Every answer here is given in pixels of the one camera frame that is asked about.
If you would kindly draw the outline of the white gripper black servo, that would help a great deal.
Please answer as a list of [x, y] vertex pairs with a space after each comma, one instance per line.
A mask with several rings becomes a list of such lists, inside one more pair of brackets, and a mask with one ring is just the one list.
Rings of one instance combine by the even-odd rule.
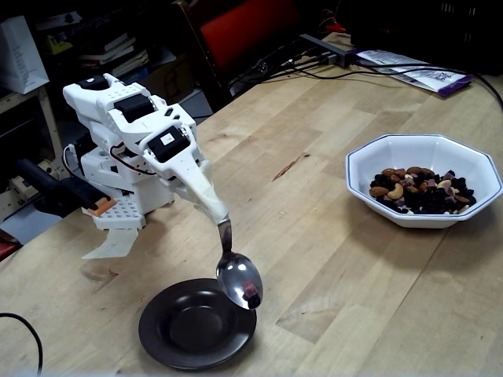
[[211, 163], [203, 156], [193, 130], [182, 122], [170, 122], [144, 137], [138, 150], [149, 168], [159, 177], [176, 177], [167, 187], [191, 202], [214, 224], [229, 216], [229, 210], [218, 197], [211, 181]]

